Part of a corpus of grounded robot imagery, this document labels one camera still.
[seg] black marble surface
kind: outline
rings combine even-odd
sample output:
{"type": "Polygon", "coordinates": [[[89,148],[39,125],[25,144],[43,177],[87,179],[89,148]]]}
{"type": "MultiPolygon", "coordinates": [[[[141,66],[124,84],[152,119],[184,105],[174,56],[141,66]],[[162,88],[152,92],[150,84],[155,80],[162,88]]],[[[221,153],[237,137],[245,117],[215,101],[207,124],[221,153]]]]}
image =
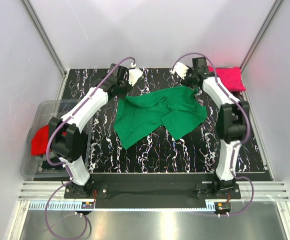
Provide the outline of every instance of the black marble surface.
{"type": "MultiPolygon", "coordinates": [[[[81,99],[90,83],[102,78],[107,69],[71,69],[63,99],[81,99]]],[[[145,68],[129,96],[139,96],[157,90],[179,86],[168,68],[145,68]]],[[[198,128],[175,141],[164,127],[153,131],[128,150],[122,148],[113,124],[118,100],[112,99],[94,116],[89,171],[94,173],[201,173],[212,172],[218,165],[220,142],[215,128],[218,109],[201,90],[197,101],[207,108],[207,119],[198,128]]],[[[251,133],[241,147],[236,171],[263,172],[258,145],[251,133]]]]}

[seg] clear plastic container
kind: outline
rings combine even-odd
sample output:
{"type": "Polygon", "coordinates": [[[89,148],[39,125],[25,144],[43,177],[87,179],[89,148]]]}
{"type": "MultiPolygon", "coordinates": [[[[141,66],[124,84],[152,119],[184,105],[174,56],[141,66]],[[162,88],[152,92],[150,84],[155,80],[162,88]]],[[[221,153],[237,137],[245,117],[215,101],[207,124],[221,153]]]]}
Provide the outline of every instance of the clear plastic container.
{"type": "MultiPolygon", "coordinates": [[[[37,160],[35,156],[30,154],[31,149],[31,140],[34,138],[35,134],[39,129],[48,124],[49,120],[52,117],[60,118],[64,114],[68,113],[72,110],[77,103],[78,99],[70,99],[70,100],[51,100],[42,102],[37,109],[35,119],[32,127],[28,131],[26,138],[26,147],[25,153],[23,157],[23,161],[20,168],[20,174],[26,179],[32,178],[56,178],[56,177],[66,177],[68,173],[64,168],[51,168],[51,169],[43,169],[42,164],[43,161],[37,160]]],[[[90,122],[84,128],[85,133],[88,135],[87,142],[90,143],[89,134],[90,122]]],[[[88,164],[89,150],[87,150],[85,165],[88,164]]]]}

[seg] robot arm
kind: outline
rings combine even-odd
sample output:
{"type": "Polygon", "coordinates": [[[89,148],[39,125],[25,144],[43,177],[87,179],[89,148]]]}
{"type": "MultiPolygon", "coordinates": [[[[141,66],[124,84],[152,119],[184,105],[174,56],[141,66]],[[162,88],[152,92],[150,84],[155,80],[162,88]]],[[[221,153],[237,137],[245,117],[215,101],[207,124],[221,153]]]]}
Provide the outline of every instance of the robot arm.
{"type": "Polygon", "coordinates": [[[200,87],[214,100],[219,108],[217,135],[220,138],[220,157],[215,171],[213,191],[217,194],[234,188],[236,180],[232,172],[234,173],[236,169],[241,146],[240,141],[245,137],[247,126],[242,113],[233,101],[239,103],[249,115],[248,102],[241,102],[234,97],[219,78],[216,81],[214,74],[209,72],[204,57],[194,58],[193,68],[177,62],[172,69],[172,73],[177,73],[181,78],[181,84],[188,87],[200,87]]]}
{"type": "Polygon", "coordinates": [[[113,97],[124,98],[141,78],[139,68],[127,69],[119,66],[111,76],[96,91],[97,85],[102,81],[98,79],[86,96],[67,114],[61,118],[53,117],[49,121],[49,137],[56,128],[68,117],[72,117],[56,134],[51,144],[51,150],[66,164],[72,175],[72,182],[77,186],[85,186],[90,178],[86,170],[82,154],[84,143],[81,133],[93,115],[113,97]]]}

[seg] gray wall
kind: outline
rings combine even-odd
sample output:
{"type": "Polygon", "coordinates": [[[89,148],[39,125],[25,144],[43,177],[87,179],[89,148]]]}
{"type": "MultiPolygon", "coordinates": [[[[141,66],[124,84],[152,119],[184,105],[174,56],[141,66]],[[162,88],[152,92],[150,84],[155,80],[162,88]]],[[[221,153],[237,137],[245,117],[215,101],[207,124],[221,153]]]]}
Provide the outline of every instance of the gray wall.
{"type": "Polygon", "coordinates": [[[22,184],[27,132],[38,104],[55,99],[60,80],[20,0],[0,1],[0,240],[22,184]]]}
{"type": "Polygon", "coordinates": [[[142,68],[171,68],[199,51],[220,67],[240,66],[274,0],[31,2],[63,65],[74,69],[127,56],[142,68]]]}
{"type": "Polygon", "coordinates": [[[290,1],[285,1],[243,72],[276,179],[290,196],[290,1]]]}

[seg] metal frame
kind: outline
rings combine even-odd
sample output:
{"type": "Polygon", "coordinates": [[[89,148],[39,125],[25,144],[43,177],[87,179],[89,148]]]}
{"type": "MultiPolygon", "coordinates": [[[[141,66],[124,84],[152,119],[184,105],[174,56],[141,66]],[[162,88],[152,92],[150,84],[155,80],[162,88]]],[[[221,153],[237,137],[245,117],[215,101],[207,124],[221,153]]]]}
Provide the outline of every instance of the metal frame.
{"type": "Polygon", "coordinates": [[[67,70],[64,68],[61,60],[59,59],[53,45],[51,44],[33,6],[30,3],[30,0],[20,0],[25,7],[26,12],[28,13],[30,20],[34,24],[37,33],[39,34],[41,40],[43,41],[46,49],[48,50],[51,58],[53,59],[54,63],[56,64],[60,74],[64,77],[66,75],[67,70]]]}
{"type": "Polygon", "coordinates": [[[66,74],[62,77],[55,100],[61,100],[64,93],[65,86],[66,86],[66,82],[68,79],[68,74],[69,74],[69,71],[67,71],[66,74]]]}
{"type": "Polygon", "coordinates": [[[290,240],[290,202],[277,202],[277,207],[285,233],[290,240]]]}
{"type": "Polygon", "coordinates": [[[14,221],[7,237],[8,240],[19,240],[23,231],[30,201],[19,201],[14,221]]]}
{"type": "MultiPolygon", "coordinates": [[[[243,92],[243,97],[246,101],[248,101],[250,103],[250,99],[249,99],[247,91],[243,92]]],[[[252,105],[249,104],[249,107],[250,107],[250,114],[249,114],[250,123],[251,123],[253,131],[255,133],[256,142],[257,142],[258,147],[259,147],[260,155],[263,159],[263,164],[264,164],[265,170],[269,171],[270,176],[271,176],[272,180],[274,181],[275,176],[274,176],[274,172],[273,172],[273,169],[271,167],[271,164],[270,164],[270,160],[269,160],[270,158],[269,158],[269,155],[268,155],[267,150],[265,148],[264,141],[263,141],[263,138],[261,136],[259,126],[258,126],[257,120],[255,118],[255,114],[254,114],[252,105]]]]}
{"type": "Polygon", "coordinates": [[[273,6],[271,7],[268,15],[266,16],[262,26],[260,27],[253,43],[251,44],[243,62],[241,63],[240,69],[241,72],[244,71],[246,65],[248,64],[251,56],[254,54],[258,44],[260,43],[261,39],[263,38],[263,36],[265,35],[265,33],[267,32],[271,22],[273,21],[274,17],[276,16],[276,14],[278,13],[280,7],[282,6],[283,2],[285,0],[275,0],[273,6]]]}
{"type": "MultiPolygon", "coordinates": [[[[238,182],[243,200],[251,196],[251,186],[247,181],[238,182]]],[[[59,181],[25,181],[20,190],[19,201],[47,201],[50,195],[62,185],[59,181]]],[[[287,202],[289,201],[285,185],[282,181],[253,181],[256,202],[287,202]]],[[[54,196],[58,201],[75,201],[75,199],[64,198],[65,188],[60,189],[54,196]]],[[[240,202],[241,199],[232,199],[232,202],[240,202]]],[[[219,199],[209,199],[207,202],[221,202],[219,199]]]]}

